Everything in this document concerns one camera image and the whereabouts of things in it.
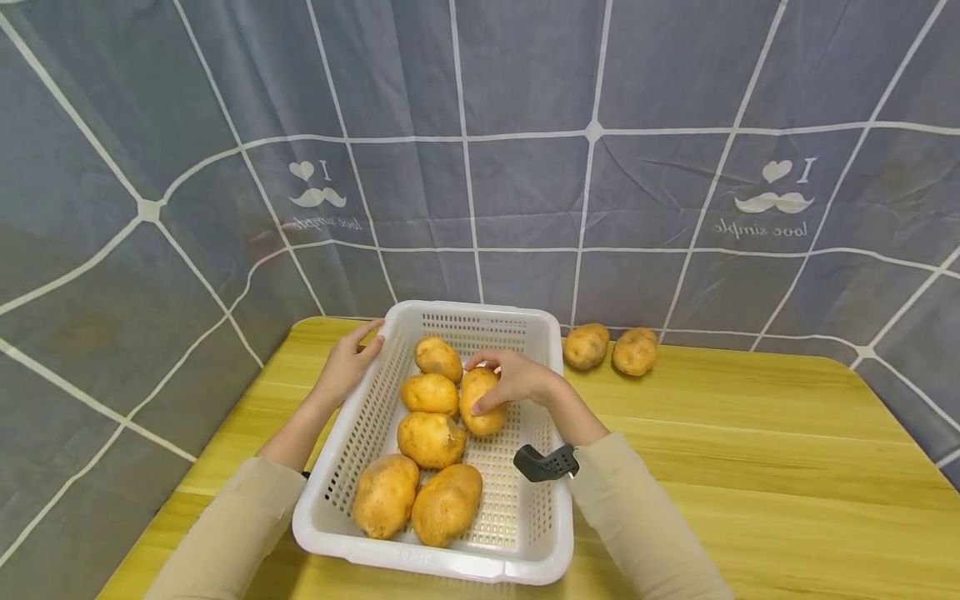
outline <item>raw potato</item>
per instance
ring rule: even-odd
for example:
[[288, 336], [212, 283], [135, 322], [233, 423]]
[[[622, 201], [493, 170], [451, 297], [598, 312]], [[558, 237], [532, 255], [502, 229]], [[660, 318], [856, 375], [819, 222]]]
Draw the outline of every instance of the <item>raw potato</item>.
[[613, 366], [620, 372], [640, 377], [657, 362], [657, 334], [646, 327], [624, 331], [613, 345]]
[[414, 502], [417, 537], [425, 545], [446, 547], [469, 529], [482, 493], [483, 477], [470, 465], [454, 465], [437, 473]]
[[478, 438], [491, 436], [507, 424], [507, 404], [504, 402], [483, 415], [474, 415], [470, 409], [476, 401], [500, 380], [493, 369], [477, 367], [467, 371], [464, 383], [460, 386], [460, 417], [464, 420], [467, 430]]
[[368, 538], [387, 540], [403, 529], [420, 484], [417, 464], [402, 454], [381, 456], [360, 474], [353, 522]]
[[420, 468], [446, 468], [463, 456], [467, 432], [447, 415], [410, 413], [396, 429], [396, 444]]
[[411, 412], [441, 413], [456, 417], [460, 410], [457, 386], [443, 375], [427, 372], [414, 375], [400, 387], [400, 399]]
[[574, 369], [592, 369], [603, 362], [610, 332], [600, 323], [577, 327], [564, 340], [564, 360]]
[[453, 383], [460, 383], [464, 368], [460, 355], [440, 338], [423, 338], [414, 348], [414, 362], [423, 372], [435, 372]]

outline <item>hand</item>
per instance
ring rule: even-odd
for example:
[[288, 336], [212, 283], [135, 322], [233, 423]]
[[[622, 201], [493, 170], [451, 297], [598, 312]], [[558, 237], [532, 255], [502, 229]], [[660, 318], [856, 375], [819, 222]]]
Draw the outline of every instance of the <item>hand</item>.
[[526, 397], [550, 408], [558, 386], [567, 385], [565, 379], [544, 365], [511, 350], [481, 350], [470, 357], [464, 368], [471, 371], [484, 361], [491, 369], [500, 368], [500, 382], [473, 405], [471, 412], [474, 415], [482, 415], [499, 404]]
[[324, 402], [332, 403], [335, 408], [344, 403], [383, 348], [382, 335], [373, 338], [366, 348], [361, 348], [360, 342], [371, 331], [383, 325], [383, 321], [377, 319], [362, 324], [337, 342], [326, 357], [324, 370], [317, 378], [308, 399], [320, 398]]

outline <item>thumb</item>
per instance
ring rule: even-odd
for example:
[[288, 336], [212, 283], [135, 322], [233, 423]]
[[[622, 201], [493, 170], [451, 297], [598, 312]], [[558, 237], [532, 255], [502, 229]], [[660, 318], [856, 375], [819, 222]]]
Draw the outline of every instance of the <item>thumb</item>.
[[488, 413], [500, 404], [504, 402], [509, 402], [510, 397], [507, 395], [506, 390], [503, 387], [502, 383], [498, 383], [493, 386], [486, 394], [480, 396], [480, 399], [477, 400], [473, 406], [470, 408], [470, 412], [473, 415], [483, 415]]
[[380, 353], [380, 350], [383, 349], [383, 336], [378, 335], [367, 344], [366, 348], [360, 350], [360, 353], [357, 354], [357, 357], [360, 359], [360, 364], [363, 365], [364, 369], [370, 366], [370, 363], [373, 362], [373, 359], [376, 358], [376, 355]]

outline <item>wooden table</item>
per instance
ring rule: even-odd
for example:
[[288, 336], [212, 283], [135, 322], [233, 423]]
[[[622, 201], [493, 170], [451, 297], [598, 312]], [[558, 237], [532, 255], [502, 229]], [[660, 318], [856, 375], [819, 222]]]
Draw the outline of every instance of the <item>wooden table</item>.
[[[293, 412], [329, 348], [355, 325], [317, 318], [294, 327], [100, 600], [142, 597], [213, 495]], [[639, 381], [618, 376], [609, 360], [567, 377], [643, 456], [737, 598], [960, 598], [960, 495], [855, 373], [825, 358], [660, 350], [656, 369]], [[570, 569], [545, 588], [357, 566], [307, 555], [288, 533], [248, 598], [631, 597], [577, 511], [574, 523]]]

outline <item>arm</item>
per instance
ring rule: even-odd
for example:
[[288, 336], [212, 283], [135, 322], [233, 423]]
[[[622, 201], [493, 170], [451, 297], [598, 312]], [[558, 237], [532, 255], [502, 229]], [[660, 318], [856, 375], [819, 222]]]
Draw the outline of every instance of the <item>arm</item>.
[[290, 526], [306, 480], [300, 472], [326, 422], [383, 346], [360, 342], [383, 324], [364, 324], [330, 351], [316, 385], [254, 458], [241, 465], [200, 515], [146, 600], [239, 600], [263, 559]]
[[480, 398], [481, 414], [529, 397], [545, 406], [561, 437], [576, 447], [580, 470], [570, 491], [620, 571], [644, 600], [732, 600], [680, 512], [621, 434], [611, 434], [565, 379], [508, 350], [479, 352], [500, 367], [500, 383]]

